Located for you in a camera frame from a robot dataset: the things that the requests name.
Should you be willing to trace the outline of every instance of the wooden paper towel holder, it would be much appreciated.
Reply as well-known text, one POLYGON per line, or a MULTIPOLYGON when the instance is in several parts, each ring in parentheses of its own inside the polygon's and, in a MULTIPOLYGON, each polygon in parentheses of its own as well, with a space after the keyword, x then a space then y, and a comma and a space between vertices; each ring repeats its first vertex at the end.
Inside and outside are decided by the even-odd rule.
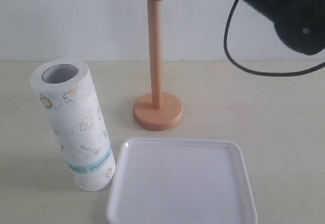
POLYGON ((160 2, 147 0, 151 93, 137 99, 133 106, 136 122, 145 129, 161 131, 174 127, 182 118, 183 106, 172 94, 163 92, 160 2))

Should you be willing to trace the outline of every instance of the white square tray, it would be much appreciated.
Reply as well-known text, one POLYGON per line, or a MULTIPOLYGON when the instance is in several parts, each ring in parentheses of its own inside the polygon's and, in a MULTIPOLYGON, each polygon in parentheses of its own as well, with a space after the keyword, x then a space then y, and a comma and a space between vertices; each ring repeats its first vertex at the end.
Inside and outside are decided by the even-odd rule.
POLYGON ((127 140, 106 217, 110 224, 257 223, 242 152, 216 140, 127 140))

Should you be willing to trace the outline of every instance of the paper towel roll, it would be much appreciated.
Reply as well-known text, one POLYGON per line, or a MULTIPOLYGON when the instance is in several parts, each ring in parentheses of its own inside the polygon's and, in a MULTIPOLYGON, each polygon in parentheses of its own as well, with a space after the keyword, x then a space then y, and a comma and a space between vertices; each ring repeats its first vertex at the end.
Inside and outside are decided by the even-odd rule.
POLYGON ((31 86, 78 185, 87 191, 106 187, 115 160, 86 63, 50 61, 34 71, 31 86))

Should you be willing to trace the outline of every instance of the black cord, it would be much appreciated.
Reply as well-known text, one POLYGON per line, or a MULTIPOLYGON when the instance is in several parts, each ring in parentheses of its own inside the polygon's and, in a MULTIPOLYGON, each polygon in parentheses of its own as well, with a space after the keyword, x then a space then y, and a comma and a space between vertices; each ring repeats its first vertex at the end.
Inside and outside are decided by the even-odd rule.
POLYGON ((228 45, 227 45, 230 23, 231 23, 231 20, 232 20, 232 17, 233 17, 233 14, 235 12, 235 9, 237 7, 238 2, 239 2, 239 0, 235 0, 234 4, 233 4, 233 6, 232 6, 232 8, 231 8, 231 10, 229 12, 229 16, 228 16, 227 23, 226 23, 225 30, 224 30, 224 37, 223 37, 224 52, 225 52, 227 58, 229 59, 229 61, 233 65, 235 65, 237 68, 239 68, 239 69, 241 69, 241 70, 243 70, 243 71, 245 71, 247 73, 254 74, 254 75, 259 75, 259 76, 266 76, 266 77, 295 77, 295 76, 301 76, 301 75, 309 74, 309 73, 318 71, 318 70, 325 67, 325 62, 323 62, 323 63, 321 63, 319 65, 316 65, 316 66, 314 66, 312 68, 305 69, 305 70, 302 70, 302 71, 288 72, 288 73, 269 73, 269 72, 259 72, 259 71, 251 70, 251 69, 248 69, 248 68, 243 67, 242 65, 238 64, 231 57, 231 55, 229 54, 228 45))

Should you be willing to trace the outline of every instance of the beige tabletop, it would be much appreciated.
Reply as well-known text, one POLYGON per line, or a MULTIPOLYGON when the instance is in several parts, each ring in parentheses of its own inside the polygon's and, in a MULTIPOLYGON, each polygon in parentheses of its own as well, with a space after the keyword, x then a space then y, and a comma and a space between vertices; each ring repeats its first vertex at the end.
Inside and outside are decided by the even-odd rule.
MULTIPOLYGON (((41 63, 0 63, 0 224, 106 223, 109 187, 81 190, 30 87, 41 63)), ((297 70, 309 62, 246 62, 297 70)), ((147 62, 88 63, 114 155, 130 137, 227 139, 244 153, 261 224, 325 220, 325 70, 263 78, 228 62, 168 62, 165 91, 184 105, 179 125, 149 132, 132 106, 150 91, 147 62)))

